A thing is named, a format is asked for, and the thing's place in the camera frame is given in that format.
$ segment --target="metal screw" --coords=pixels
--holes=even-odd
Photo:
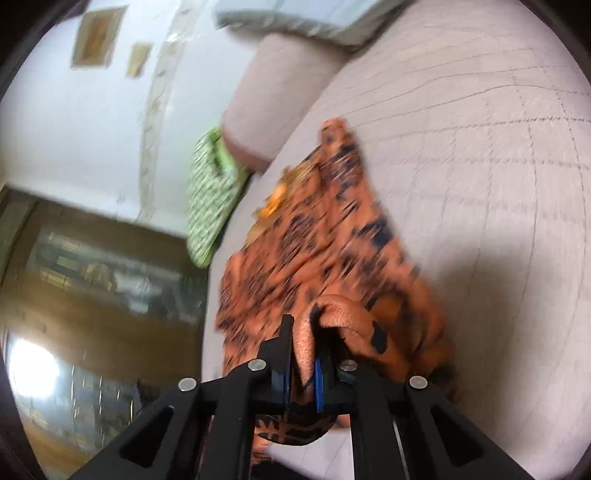
[[[190,392],[192,389],[194,389],[197,386],[197,380],[195,380],[194,378],[183,378],[179,383],[178,383],[178,389],[181,392]]]
[[[355,360],[343,360],[340,363],[340,369],[343,372],[354,372],[357,370],[357,362]]]
[[[422,390],[423,388],[427,388],[427,379],[425,377],[421,377],[420,375],[415,375],[411,377],[408,381],[410,386],[413,387],[415,390]]]
[[[248,362],[248,369],[252,370],[253,372],[258,372],[260,370],[264,370],[267,366],[267,362],[265,362],[262,358],[255,358]]]

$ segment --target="orange fabric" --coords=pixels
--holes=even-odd
[[[343,120],[324,123],[320,147],[306,161],[311,168],[298,188],[228,261],[216,319],[226,374],[277,335],[284,313],[294,316],[293,411],[261,418],[257,430],[294,445],[335,422],[314,418],[310,407],[318,328],[336,328],[354,358],[393,380],[420,374],[447,393],[453,384],[441,308],[388,227]]]

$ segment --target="leopard print fabric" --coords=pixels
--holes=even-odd
[[[283,417],[261,416],[256,429],[290,445],[316,440],[335,422],[314,409],[317,328],[336,328],[355,358],[393,380],[420,374],[453,393],[441,308],[375,200],[352,134],[333,119],[320,137],[287,204],[228,261],[216,318],[224,374],[256,357],[284,313],[295,318],[291,406]]]

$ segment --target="sofa cushion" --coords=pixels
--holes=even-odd
[[[460,409],[533,477],[568,474],[591,441],[591,87],[518,0],[418,0],[337,74],[214,258],[204,374],[221,364],[217,282],[248,215],[334,116],[447,304]],[[305,455],[335,478],[340,454]]]
[[[224,114],[222,137],[234,159],[265,171],[348,57],[321,41],[267,35]]]

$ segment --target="decorative wall trim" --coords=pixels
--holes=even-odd
[[[158,54],[158,61],[146,103],[140,146],[140,211],[138,221],[141,223],[148,223],[155,211],[154,180],[160,152],[164,114],[178,65],[183,58],[186,42],[191,38],[195,24],[207,1],[181,0]]]

